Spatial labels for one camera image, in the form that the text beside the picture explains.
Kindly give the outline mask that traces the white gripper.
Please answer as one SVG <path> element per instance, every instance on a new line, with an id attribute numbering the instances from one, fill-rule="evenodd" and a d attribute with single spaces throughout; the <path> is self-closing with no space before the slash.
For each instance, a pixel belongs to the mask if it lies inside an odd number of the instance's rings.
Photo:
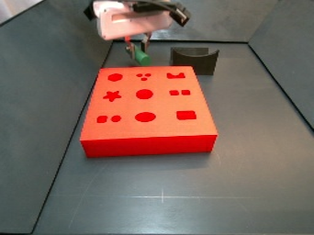
<path id="1" fill-rule="evenodd" d="M 130 36 L 144 33 L 141 50 L 146 50 L 152 32 L 165 29 L 172 24 L 166 11 L 136 13 L 130 4 L 117 1 L 96 0 L 92 3 L 92 12 L 97 20 L 97 34 L 105 40 L 124 38 L 126 53 L 134 59 L 134 45 Z"/>

